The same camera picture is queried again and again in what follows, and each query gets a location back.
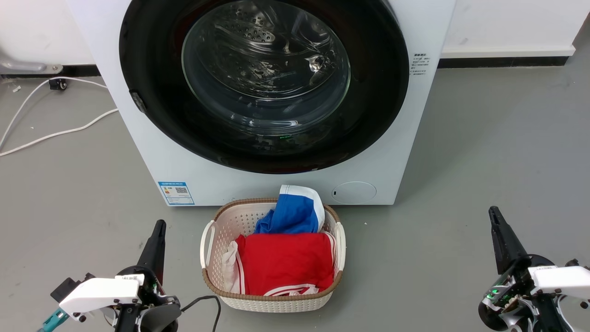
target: white cable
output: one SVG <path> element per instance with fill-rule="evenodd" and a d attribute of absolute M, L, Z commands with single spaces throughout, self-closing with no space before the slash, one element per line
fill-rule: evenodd
<path fill-rule="evenodd" d="M 88 81 L 88 80 L 83 80 L 83 79 L 76 79 L 75 77 L 58 76 L 58 77 L 52 77 L 52 78 L 50 78 L 50 79 L 48 79 L 48 80 L 45 80 L 43 83 L 39 84 L 39 85 L 38 85 L 38 86 L 37 86 L 37 87 L 36 87 L 36 88 L 35 88 L 35 89 L 34 89 L 34 90 L 33 90 L 33 91 L 32 91 L 32 92 L 31 92 L 31 93 L 28 95 L 28 96 L 27 96 L 27 98 L 25 98 L 25 101 L 24 101 L 24 102 L 22 102 L 22 104 L 21 104 L 21 107 L 19 107 L 19 108 L 18 108 L 18 111 L 16 112 L 16 114 L 15 114 L 15 115 L 12 117 L 12 120 L 11 120 L 11 121 L 10 121 L 10 123 L 8 124 L 8 128 L 6 128 L 6 131 L 4 132 L 4 135 L 2 136 L 2 139 L 0 140 L 0 150 L 1 150 L 1 149 L 2 149 L 2 147 L 4 146 L 4 142 L 6 141 L 6 138 L 8 137 L 8 134 L 10 133 L 10 130 L 12 129 L 12 125 L 14 124 L 14 120 L 16 120 L 16 119 L 17 119 L 18 115 L 21 113 L 21 110 L 22 110 L 22 108 L 25 106 L 25 104 L 27 103 L 27 101 L 29 101 L 29 98 L 31 98 L 31 96 L 32 96 L 32 95 L 33 95 L 35 92 L 37 92 L 37 90 L 39 90 L 39 89 L 40 89 L 40 88 L 41 88 L 43 85 L 45 85 L 47 82 L 49 82 L 50 80 L 55 80 L 55 79 L 67 79 L 67 80 L 74 80 L 74 81 L 79 81 L 79 82 L 85 82 L 85 83 L 94 84 L 94 85 L 96 85 L 96 86 L 100 86 L 100 87 L 103 87 L 103 88 L 105 88 L 105 89 L 108 89 L 108 88 L 107 88 L 105 85 L 102 85 L 102 84 L 99 84 L 99 83 L 96 83 L 96 82 L 92 82 L 92 81 Z M 92 124 L 94 124 L 96 121 L 98 121 L 98 120 L 102 119 L 103 117 L 105 117 L 105 116 L 107 116 L 107 115 L 109 115 L 109 114 L 111 114 L 111 113 L 113 113 L 113 112 L 116 112 L 116 111 L 117 111 L 117 109 L 110 110 L 110 111 L 106 112 L 105 114 L 102 114 L 101 116 L 99 116 L 99 117 L 98 117 L 98 118 L 96 118 L 94 121 L 90 122 L 89 124 L 87 124 L 87 125 L 86 125 L 86 126 L 84 126 L 84 127 L 80 127 L 80 128 L 72 129 L 72 130 L 69 130 L 69 131 L 62 131 L 62 132 L 59 132 L 59 133 L 56 133 L 56 134 L 48 135 L 48 136 L 45 136 L 45 137 L 43 137 L 43 138 L 40 138 L 40 139 L 38 139 L 38 140 L 36 140 L 36 141 L 33 141 L 33 142 L 29 143 L 29 144 L 25 144 L 25 145 L 23 145 L 23 146 L 21 146 L 21 147 L 18 147 L 18 148 L 12 149 L 12 150 L 10 150 L 10 151 L 8 151 L 8 152 L 1 153 L 1 154 L 0 154 L 0 157 L 1 157 L 1 156 L 4 156 L 4 155 L 7 155 L 7 154 L 10 154 L 10 153 L 12 153 L 12 152 L 18 151 L 18 150 L 20 150 L 20 149 L 23 149 L 23 148 L 26 148 L 26 147 L 30 147 L 31 145 L 33 145 L 33 144 L 35 144 L 35 143 L 39 143 L 39 142 L 41 142 L 41 141 L 43 141 L 43 140 L 45 140 L 45 139 L 48 139 L 48 138 L 51 138 L 51 137 L 54 137 L 54 136 L 59 136 L 59 135 L 62 135 L 62 134 L 67 134 L 67 133 L 69 133 L 69 132 L 75 132 L 75 131 L 79 131 L 79 130 L 82 130 L 82 129 L 86 129 L 86 128 L 88 128 L 89 126 L 92 126 Z"/>
<path fill-rule="evenodd" d="M 98 120 L 100 120 L 100 119 L 104 118 L 105 116 L 107 116 L 107 115 L 109 115 L 109 114 L 115 113 L 115 112 L 117 112 L 118 110 L 119 110 L 118 108 L 112 109 L 112 110 L 110 110 L 110 111 L 106 112 L 105 114 L 102 114 L 102 115 L 101 115 L 101 116 L 99 116 L 98 118 L 96 118 L 96 119 L 92 120 L 92 121 L 91 121 L 90 123 L 88 123 L 86 126 L 83 126 L 83 127 L 80 127 L 80 128 L 75 128 L 75 129 L 70 129 L 70 130 L 66 130 L 66 131 L 60 131 L 60 132 L 56 132 L 55 134 L 51 134 L 51 135 L 47 135 L 47 136 L 45 136 L 45 137 L 41 137 L 40 139 L 36 139 L 36 140 L 34 140 L 34 141 L 30 142 L 30 143 L 27 143 L 27 144 L 25 144 L 25 145 L 21 145 L 20 147 L 18 147 L 18 148 L 14 148 L 14 149 L 12 149 L 12 150 L 10 150 L 10 151 L 7 151 L 7 152 L 2 152 L 2 153 L 0 153 L 0 157 L 3 157 L 3 156 L 5 156 L 5 155 L 8 155 L 8 154 L 11 154 L 11 153 L 13 153 L 13 152 L 17 152 L 18 150 L 22 150 L 22 149 L 24 149 L 24 148 L 28 148 L 28 147 L 30 147 L 31 145 L 37 144 L 37 143 L 39 143 L 39 142 L 41 142 L 41 141 L 45 141 L 45 140 L 46 140 L 46 139 L 48 139 L 48 138 L 52 138 L 52 137 L 59 136 L 59 135 L 63 135 L 63 134 L 69 134 L 70 132 L 76 132 L 76 131 L 80 131 L 80 130 L 86 129 L 86 128 L 88 128 L 88 127 L 90 127 L 90 126 L 94 125 L 94 124 L 95 124 L 95 123 L 96 123 Z"/>

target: door glass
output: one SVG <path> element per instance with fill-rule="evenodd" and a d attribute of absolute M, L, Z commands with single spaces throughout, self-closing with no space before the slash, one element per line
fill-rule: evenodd
<path fill-rule="evenodd" d="M 274 0 L 207 12 L 185 37 L 182 67 L 211 114 L 257 135 L 292 135 L 318 124 L 350 82 L 348 55 L 334 32 Z"/>

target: white plastic basket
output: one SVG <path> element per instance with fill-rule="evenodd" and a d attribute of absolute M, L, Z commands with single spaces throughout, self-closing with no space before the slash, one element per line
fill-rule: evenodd
<path fill-rule="evenodd" d="M 252 234 L 258 219 L 274 209 L 276 198 L 237 200 L 222 206 L 217 215 L 205 226 L 201 237 L 201 267 L 203 279 L 209 288 L 232 308 L 261 313 L 298 313 L 322 308 L 342 279 L 346 259 L 346 236 L 338 215 L 329 206 L 323 229 L 336 238 L 334 283 L 323 292 L 309 295 L 265 297 L 222 291 L 221 256 L 227 246 L 240 234 Z"/>

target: clothing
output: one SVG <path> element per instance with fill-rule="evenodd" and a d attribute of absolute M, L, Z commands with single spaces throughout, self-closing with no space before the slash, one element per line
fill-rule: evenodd
<path fill-rule="evenodd" d="M 276 208 L 256 223 L 254 234 L 317 233 L 324 219 L 322 200 L 315 190 L 282 185 Z"/>
<path fill-rule="evenodd" d="M 324 231 L 240 235 L 223 255 L 224 290 L 263 296 L 322 292 L 334 281 L 335 244 Z"/>

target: energy label sticker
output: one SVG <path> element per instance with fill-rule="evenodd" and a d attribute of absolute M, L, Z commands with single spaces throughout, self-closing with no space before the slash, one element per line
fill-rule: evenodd
<path fill-rule="evenodd" d="M 195 205 L 185 182 L 158 182 L 169 205 Z"/>

